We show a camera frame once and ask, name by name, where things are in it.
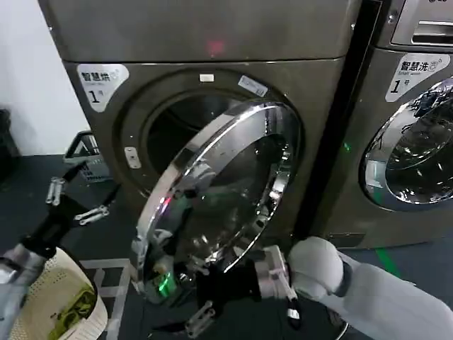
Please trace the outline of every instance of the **green floor marking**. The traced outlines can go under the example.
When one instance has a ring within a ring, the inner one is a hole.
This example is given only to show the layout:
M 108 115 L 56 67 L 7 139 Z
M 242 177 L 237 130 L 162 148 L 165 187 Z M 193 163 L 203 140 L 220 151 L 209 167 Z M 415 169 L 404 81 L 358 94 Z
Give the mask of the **green floor marking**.
M 388 271 L 390 274 L 395 275 L 397 278 L 401 278 L 401 274 L 399 273 L 398 268 L 396 267 L 395 263 L 390 259 L 389 254 L 383 248 L 376 249 L 376 255 L 381 260 L 382 264 L 384 265 L 384 269 Z

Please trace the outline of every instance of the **gray floor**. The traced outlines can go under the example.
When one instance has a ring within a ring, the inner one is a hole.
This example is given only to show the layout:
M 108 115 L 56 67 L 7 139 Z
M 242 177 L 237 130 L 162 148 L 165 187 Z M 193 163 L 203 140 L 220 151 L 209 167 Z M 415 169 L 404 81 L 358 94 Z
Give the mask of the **gray floor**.
M 12 247 L 19 237 L 33 230 L 46 213 L 44 199 L 51 176 L 61 176 L 65 171 L 61 157 L 28 157 L 21 160 L 15 173 L 0 183 L 0 251 Z M 77 178 L 68 191 L 73 198 L 87 207 L 99 204 L 114 183 L 88 185 Z M 119 194 L 111 215 L 87 228 L 74 230 L 65 240 L 64 247 L 79 260 L 124 259 L 129 256 L 130 240 L 134 236 L 135 220 Z M 415 283 L 429 294 L 444 300 L 453 307 L 451 286 L 453 282 L 453 232 L 443 239 L 427 244 L 387 249 L 400 277 Z M 357 259 L 384 267 L 375 251 L 346 251 Z M 106 271 L 103 285 L 115 285 L 118 273 Z M 108 309 L 113 301 L 106 299 Z M 334 339 L 337 329 L 328 322 L 325 310 L 312 302 L 304 302 L 306 327 L 301 332 L 292 331 L 283 317 L 285 306 L 280 302 L 235 302 L 225 309 L 222 318 L 201 339 Z M 122 316 L 119 339 L 181 339 L 183 336 L 154 332 L 151 329 L 169 321 L 177 321 L 190 314 L 194 306 L 177 312 L 147 305 L 132 286 L 129 287 Z M 367 339 L 354 331 L 348 339 Z

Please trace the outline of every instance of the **washing machine door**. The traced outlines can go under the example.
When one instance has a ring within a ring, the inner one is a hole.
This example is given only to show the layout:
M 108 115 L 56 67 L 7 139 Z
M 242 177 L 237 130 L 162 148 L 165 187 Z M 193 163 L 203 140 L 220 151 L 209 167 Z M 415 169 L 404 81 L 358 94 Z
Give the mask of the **washing machine door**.
M 197 271 L 228 271 L 272 219 L 299 161 L 302 125 L 277 102 L 230 108 L 173 159 L 132 243 L 132 278 L 154 303 L 192 289 Z
M 365 192 L 399 211 L 437 207 L 453 197 L 453 78 L 403 104 L 367 148 Z

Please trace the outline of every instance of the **wire basket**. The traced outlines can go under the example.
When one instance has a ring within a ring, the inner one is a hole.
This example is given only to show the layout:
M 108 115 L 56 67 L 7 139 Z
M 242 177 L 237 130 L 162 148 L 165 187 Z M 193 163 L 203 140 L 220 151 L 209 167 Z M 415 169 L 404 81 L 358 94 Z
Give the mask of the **wire basket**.
M 91 131 L 81 131 L 77 134 L 64 155 L 63 162 L 71 165 L 86 162 L 80 173 L 87 182 L 96 183 L 112 179 Z
M 45 264 L 40 277 L 32 284 L 9 337 L 10 340 L 48 340 L 56 327 L 56 318 L 74 301 L 84 287 L 92 288 L 96 303 L 87 313 L 59 336 L 62 340 L 95 340 L 105 330 L 108 314 L 96 287 L 68 254 L 57 253 Z

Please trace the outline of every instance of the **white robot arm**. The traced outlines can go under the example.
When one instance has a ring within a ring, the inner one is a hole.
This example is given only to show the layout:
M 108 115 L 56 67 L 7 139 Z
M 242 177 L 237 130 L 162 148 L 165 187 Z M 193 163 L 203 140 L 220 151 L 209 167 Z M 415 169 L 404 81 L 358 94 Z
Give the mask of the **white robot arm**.
M 453 312 L 441 300 L 386 271 L 310 237 L 288 256 L 292 286 L 375 340 L 451 340 Z

